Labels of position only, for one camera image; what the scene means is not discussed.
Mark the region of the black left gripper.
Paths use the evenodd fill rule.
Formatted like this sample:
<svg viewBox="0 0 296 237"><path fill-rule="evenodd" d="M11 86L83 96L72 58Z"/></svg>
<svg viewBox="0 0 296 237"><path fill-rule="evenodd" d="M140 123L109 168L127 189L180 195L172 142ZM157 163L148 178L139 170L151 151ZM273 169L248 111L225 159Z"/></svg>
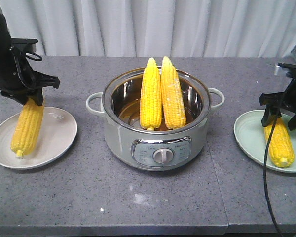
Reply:
<svg viewBox="0 0 296 237"><path fill-rule="evenodd" d="M41 88L48 86L58 89L59 78L34 71L25 54L13 46L0 50L1 96L22 105L32 99L38 106L42 106L44 97Z"/></svg>

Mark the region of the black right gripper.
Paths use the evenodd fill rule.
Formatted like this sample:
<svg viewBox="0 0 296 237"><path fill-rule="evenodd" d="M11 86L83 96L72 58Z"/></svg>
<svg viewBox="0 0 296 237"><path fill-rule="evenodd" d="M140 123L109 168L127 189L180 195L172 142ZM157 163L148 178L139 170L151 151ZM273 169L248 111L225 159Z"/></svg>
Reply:
<svg viewBox="0 0 296 237"><path fill-rule="evenodd" d="M296 130L296 79L291 79L284 92L263 93L259 97L260 105L265 105L261 120L263 127L269 126L275 119L280 118L282 116L280 109L284 109L295 114L289 120L288 128L290 131Z"/></svg>

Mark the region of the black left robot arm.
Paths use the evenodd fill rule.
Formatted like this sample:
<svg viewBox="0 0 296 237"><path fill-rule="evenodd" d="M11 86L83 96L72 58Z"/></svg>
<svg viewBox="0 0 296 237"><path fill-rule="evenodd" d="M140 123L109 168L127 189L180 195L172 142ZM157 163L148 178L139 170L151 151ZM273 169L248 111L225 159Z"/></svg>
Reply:
<svg viewBox="0 0 296 237"><path fill-rule="evenodd" d="M37 39L11 37L6 19L0 13L0 91L4 97L24 105L32 99L41 106L44 102L42 88L59 88L56 76L32 69L28 60L42 61L35 53Z"/></svg>

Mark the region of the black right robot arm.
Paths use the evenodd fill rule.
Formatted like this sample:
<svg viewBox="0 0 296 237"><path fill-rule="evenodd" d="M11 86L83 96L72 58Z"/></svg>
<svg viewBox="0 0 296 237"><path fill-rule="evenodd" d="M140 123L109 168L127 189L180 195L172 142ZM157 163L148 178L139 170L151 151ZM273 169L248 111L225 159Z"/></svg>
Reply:
<svg viewBox="0 0 296 237"><path fill-rule="evenodd" d="M292 77L292 81L283 92L263 93L259 97L259 103L265 105L264 115L261 123L266 127L273 123L275 118L281 117L281 109L294 113L294 116L288 122L290 131L296 129L296 76Z"/></svg>

